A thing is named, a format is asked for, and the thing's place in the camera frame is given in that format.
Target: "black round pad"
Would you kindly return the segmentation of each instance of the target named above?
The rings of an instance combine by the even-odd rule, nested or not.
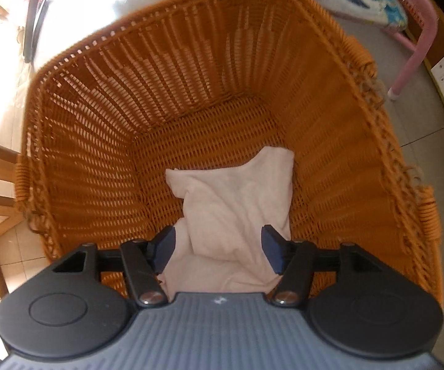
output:
[[[126,300],[98,282],[35,277],[0,303],[0,336],[25,355],[78,357],[111,342],[130,316]]]
[[[442,324],[440,307],[421,289],[402,294],[389,288],[368,291],[340,283],[310,302],[309,316],[324,339],[372,359],[406,357],[427,350]]]
[[[44,326],[67,326],[80,320],[86,312],[86,302],[73,294],[41,296],[30,305],[30,317]]]

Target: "metal screw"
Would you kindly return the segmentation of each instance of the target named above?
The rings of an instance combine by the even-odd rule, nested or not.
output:
[[[299,295],[292,290],[285,290],[276,294],[273,301],[281,306],[290,306],[299,301]]]
[[[165,302],[165,295],[156,290],[151,290],[141,294],[139,300],[145,305],[158,305]]]

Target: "orange wicker basket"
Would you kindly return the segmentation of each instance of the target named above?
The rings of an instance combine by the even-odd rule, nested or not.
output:
[[[182,216],[166,168],[295,153],[291,234],[353,241],[442,303],[432,190],[413,187],[369,53],[313,0],[167,0],[47,63],[30,87],[16,200],[50,258],[150,239]],[[124,292],[119,274],[103,281]],[[315,277],[313,293],[332,283]]]

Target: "tiled floor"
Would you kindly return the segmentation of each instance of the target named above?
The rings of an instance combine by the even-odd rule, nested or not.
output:
[[[0,263],[10,292],[47,267],[39,236],[25,222],[0,237]]]
[[[54,0],[44,22],[35,66],[39,68],[53,55],[105,26],[123,14],[158,0]],[[390,85],[409,53],[374,27],[340,21],[348,33],[370,50],[378,63],[379,76]],[[435,188],[442,216],[444,266],[444,109],[425,68],[421,68],[396,102],[386,103],[405,160],[418,165],[425,183]],[[45,266],[36,237],[20,225],[0,239],[3,271],[14,288]],[[444,327],[435,347],[444,361]]]

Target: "basket rim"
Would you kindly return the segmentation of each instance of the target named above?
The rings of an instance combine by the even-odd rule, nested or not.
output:
[[[392,185],[394,185],[396,181],[398,183],[400,177],[408,199],[414,201],[415,203],[415,190],[410,184],[410,177],[405,170],[405,163],[403,158],[401,158],[400,147],[391,128],[391,124],[389,123],[388,115],[384,111],[383,107],[373,107],[373,105],[368,104],[366,101],[366,95],[368,95],[368,93],[370,96],[376,96],[376,99],[379,99],[380,101],[382,101],[382,97],[378,96],[375,91],[368,90],[367,88],[366,90],[361,90],[359,88],[359,84],[364,80],[376,78],[376,71],[364,66],[364,64],[370,63],[371,56],[368,55],[366,49],[354,42],[354,38],[347,36],[340,25],[330,16],[330,14],[314,0],[294,0],[294,2],[296,3],[297,8],[304,10],[312,17],[312,21],[310,23],[323,36],[327,50],[329,50],[329,52],[334,56],[334,60],[336,60],[338,64],[341,64],[341,72],[346,77],[347,83],[351,86],[354,99],[361,107],[365,121],[370,124],[371,135],[373,136],[375,144],[379,149],[379,155],[381,156],[381,161],[385,167],[385,171],[383,171],[384,174],[382,176],[382,184],[386,192],[390,195],[391,199],[395,203],[395,207],[394,209],[392,208],[392,212],[396,217],[397,224],[401,224],[402,226],[406,227],[405,221],[406,218],[408,218],[411,229],[405,228],[405,232],[417,234],[419,239],[427,244],[428,241],[423,239],[424,232],[422,230],[419,217],[415,215],[413,208],[407,207],[403,201],[405,196],[401,196],[398,191],[392,190]],[[182,10],[186,7],[193,7],[200,3],[206,3],[206,0],[163,0],[156,4],[142,8],[118,19],[114,23],[109,24],[102,29],[97,30],[90,36],[75,43],[73,46],[69,47],[44,64],[35,74],[35,81],[32,81],[26,96],[23,135],[21,138],[21,155],[26,158],[26,161],[28,161],[29,143],[31,144],[35,140],[35,129],[30,130],[29,128],[30,107],[35,106],[35,104],[32,103],[32,100],[38,101],[39,96],[45,93],[46,84],[52,79],[54,74],[61,73],[67,68],[67,66],[72,65],[75,59],[78,59],[80,56],[85,56],[97,49],[103,48],[104,45],[113,42],[129,32],[137,31],[138,28],[148,27],[153,23],[158,23],[163,18],[166,18],[173,13],[182,12]],[[351,73],[352,71],[354,71],[356,74],[355,77]],[[377,129],[378,124],[383,127],[385,136],[382,136],[379,133]],[[41,157],[38,159],[37,166],[39,167],[38,173],[43,179],[43,184],[45,184],[45,168]],[[16,178],[15,188],[17,189],[18,195],[18,176]],[[44,201],[44,206],[46,206],[45,217],[47,217],[50,227],[55,230],[56,228],[53,224],[53,218],[51,215],[48,215],[50,212],[50,202],[48,201],[48,196],[44,196]],[[22,202],[20,199],[20,203],[22,203],[22,205],[20,205],[20,207],[22,207],[26,206],[28,201]],[[439,241],[437,240],[431,242],[434,260],[439,261],[441,257]],[[420,283],[425,289],[433,290],[437,295],[438,301],[442,302],[443,291],[441,274],[438,274],[435,281],[428,282],[427,280],[420,280]]]

